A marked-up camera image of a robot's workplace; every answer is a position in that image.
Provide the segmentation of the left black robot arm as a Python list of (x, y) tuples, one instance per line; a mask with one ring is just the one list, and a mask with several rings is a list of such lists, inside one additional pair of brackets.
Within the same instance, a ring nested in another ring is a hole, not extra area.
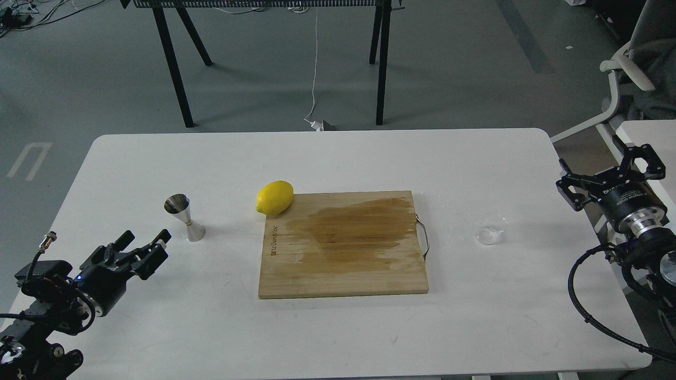
[(20, 291), (34, 299), (19, 313), (3, 313), (11, 320), (2, 330), (2, 379), (66, 379), (83, 364), (83, 353), (49, 343), (53, 332), (77, 335), (95, 318), (106, 316), (126, 292), (133, 276), (148, 279), (166, 260), (171, 233), (161, 230), (147, 245), (126, 251), (135, 236), (125, 231), (111, 244), (99, 246), (69, 277), (72, 265), (63, 260), (40, 260), (57, 238), (48, 232), (32, 262), (15, 274)]

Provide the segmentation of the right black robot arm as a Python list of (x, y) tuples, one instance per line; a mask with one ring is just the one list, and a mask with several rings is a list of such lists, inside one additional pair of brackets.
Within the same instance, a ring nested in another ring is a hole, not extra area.
[(649, 186), (651, 180), (665, 178), (666, 166), (649, 144), (629, 146), (618, 136), (612, 140), (621, 150), (621, 163), (596, 175), (577, 175), (563, 159), (559, 161), (563, 172), (556, 187), (570, 207), (580, 211), (587, 204), (598, 205), (610, 227), (625, 237), (623, 243), (602, 243), (576, 260), (568, 274), (568, 296), (584, 322), (602, 334), (656, 359), (674, 363), (673, 353), (649, 348), (613, 332), (594, 318), (576, 295), (574, 279), (578, 267), (592, 255), (604, 252), (609, 263), (619, 266), (628, 288), (645, 300), (654, 301), (659, 320), (668, 338), (674, 341), (675, 236), (666, 226), (667, 206)]

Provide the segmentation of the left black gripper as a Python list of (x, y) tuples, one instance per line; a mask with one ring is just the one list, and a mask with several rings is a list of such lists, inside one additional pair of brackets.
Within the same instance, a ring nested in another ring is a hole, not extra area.
[[(162, 229), (147, 245), (123, 252), (135, 240), (132, 231), (127, 230), (116, 241), (95, 248), (79, 265), (75, 287), (94, 305), (97, 317), (108, 315), (126, 292), (128, 279), (136, 275), (147, 280), (155, 273), (167, 259), (166, 244), (171, 238), (171, 233)], [(116, 262), (119, 253), (121, 258)]]

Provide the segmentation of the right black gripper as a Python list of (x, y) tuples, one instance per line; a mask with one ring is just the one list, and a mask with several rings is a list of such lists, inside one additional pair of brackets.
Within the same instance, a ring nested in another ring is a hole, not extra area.
[[(556, 181), (558, 192), (575, 212), (587, 204), (596, 204), (616, 232), (640, 236), (668, 223), (667, 207), (647, 183), (666, 177), (666, 166), (650, 144), (628, 146), (618, 135), (612, 142), (622, 151), (621, 163), (616, 168), (594, 176), (577, 175), (564, 159), (559, 159), (563, 170)], [(645, 161), (644, 172), (632, 169), (636, 159)]]

